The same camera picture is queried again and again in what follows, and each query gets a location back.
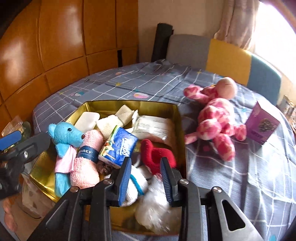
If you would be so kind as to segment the red plush toy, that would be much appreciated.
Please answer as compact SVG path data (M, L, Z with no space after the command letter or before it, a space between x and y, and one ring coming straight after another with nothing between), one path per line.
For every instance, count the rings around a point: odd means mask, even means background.
M173 152L166 148L157 148L149 139L144 139L140 143L141 161L150 169L153 175L161 173L160 161L167 158L171 168L176 168L177 162Z

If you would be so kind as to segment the yellow blue grey headboard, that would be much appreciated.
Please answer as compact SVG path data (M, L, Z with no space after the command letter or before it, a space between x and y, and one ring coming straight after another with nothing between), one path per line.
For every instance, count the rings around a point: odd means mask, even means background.
M273 105L280 96L281 74L263 58L233 44L203 36L178 34L169 40L166 59L230 77Z

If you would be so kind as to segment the pink giraffe plush toy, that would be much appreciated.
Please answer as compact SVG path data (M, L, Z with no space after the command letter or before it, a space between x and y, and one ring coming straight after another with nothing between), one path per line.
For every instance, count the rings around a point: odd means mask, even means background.
M246 125L236 124L234 107L230 102L237 91L237 84L230 77L224 77L208 87L190 85L184 89L185 97L204 105L198 115L196 131L185 135L186 145L197 139L212 141L223 161L234 159L235 147L231 137L242 142L247 136Z

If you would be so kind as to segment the brown satin scrunchie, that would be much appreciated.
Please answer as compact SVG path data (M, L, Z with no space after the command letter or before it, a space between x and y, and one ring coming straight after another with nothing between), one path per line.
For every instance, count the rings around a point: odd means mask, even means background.
M113 167L106 164L103 161L98 161L98 163L96 164L96 169L98 171L99 174L102 174L104 176L107 176L109 174L111 174L111 172L113 171Z

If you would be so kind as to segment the white sponge block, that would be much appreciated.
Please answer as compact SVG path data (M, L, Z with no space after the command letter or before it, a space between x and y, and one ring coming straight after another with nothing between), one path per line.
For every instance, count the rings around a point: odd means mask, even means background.
M75 128L81 131L82 133L86 133L87 131L93 130L96 121L100 119L100 114L95 112L85 111L81 114L79 119L75 123Z

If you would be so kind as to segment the white fluffy cloth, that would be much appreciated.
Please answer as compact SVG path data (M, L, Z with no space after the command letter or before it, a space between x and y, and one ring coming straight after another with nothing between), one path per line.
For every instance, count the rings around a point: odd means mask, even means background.
M137 222L157 235L172 235L180 231L181 214L180 207L167 202L161 175L154 175L135 211Z

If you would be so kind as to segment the pink microfiber towel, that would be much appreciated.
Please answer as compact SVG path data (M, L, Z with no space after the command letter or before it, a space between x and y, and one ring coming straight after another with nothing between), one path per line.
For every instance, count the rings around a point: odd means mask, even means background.
M90 130L85 133L85 138L74 159L74 170L70 173L72 186L84 189L93 187L100 181L96 165L102 146L103 136L98 130Z

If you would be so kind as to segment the black rolled mat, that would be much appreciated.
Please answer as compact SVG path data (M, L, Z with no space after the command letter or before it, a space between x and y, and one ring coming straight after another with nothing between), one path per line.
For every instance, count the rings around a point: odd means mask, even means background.
M151 62L166 58L169 40L173 33L174 30L172 25L166 23L157 24Z

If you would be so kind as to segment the blue tissue pack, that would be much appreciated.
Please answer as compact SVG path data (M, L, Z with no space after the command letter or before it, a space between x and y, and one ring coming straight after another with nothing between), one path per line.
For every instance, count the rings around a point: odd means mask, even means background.
M136 136L124 128L116 126L103 145L98 159L118 169L123 164L125 157L131 156L137 141L138 138Z

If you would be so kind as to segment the wooden wardrobe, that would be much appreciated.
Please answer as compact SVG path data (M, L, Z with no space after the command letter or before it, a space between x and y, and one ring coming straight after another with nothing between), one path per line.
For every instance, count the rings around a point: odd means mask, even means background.
M1 37L1 127L90 74L138 61L137 1L32 1Z

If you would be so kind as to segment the teal plush bear pink scarf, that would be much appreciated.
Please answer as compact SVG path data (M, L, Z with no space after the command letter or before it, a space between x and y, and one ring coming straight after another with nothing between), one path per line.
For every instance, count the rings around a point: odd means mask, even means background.
M54 170L55 195L62 197L71 187L70 174L74 171L74 159L85 135L67 122L49 124L48 134L57 151Z

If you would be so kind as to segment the grey plaid bed cover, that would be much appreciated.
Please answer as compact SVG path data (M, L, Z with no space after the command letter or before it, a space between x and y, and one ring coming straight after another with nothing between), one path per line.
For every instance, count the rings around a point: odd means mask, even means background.
M34 132L69 118L90 100L150 100L176 104L185 133L197 127L200 104L185 98L189 85L209 86L220 76L166 60L105 70L67 84L39 103L33 111ZM186 146L187 176L197 186L220 186L244 212L264 240L280 240L295 218L295 138L285 116L266 98L238 85L232 99L237 123L245 123L257 102L279 121L260 145L234 141L236 156L224 162L207 141Z

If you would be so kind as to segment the pink curtain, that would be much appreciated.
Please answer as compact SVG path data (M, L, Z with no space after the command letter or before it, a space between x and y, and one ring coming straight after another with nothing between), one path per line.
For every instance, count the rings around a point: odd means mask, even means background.
M227 0L224 2L220 29L214 39L233 44L244 50L252 48L259 1Z

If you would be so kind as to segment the cream cloth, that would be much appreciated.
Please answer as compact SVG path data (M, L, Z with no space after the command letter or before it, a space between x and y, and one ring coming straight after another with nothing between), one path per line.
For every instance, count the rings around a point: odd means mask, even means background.
M123 128L131 120L134 111L123 105L115 114L109 115L96 121L96 127L104 140L107 140L116 126Z

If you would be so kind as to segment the white wet wipes pack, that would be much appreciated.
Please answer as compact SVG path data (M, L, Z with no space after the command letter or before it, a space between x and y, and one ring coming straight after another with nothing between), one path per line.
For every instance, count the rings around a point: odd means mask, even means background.
M175 140L175 125L169 118L139 115L136 110L132 115L132 134L138 139L171 144Z

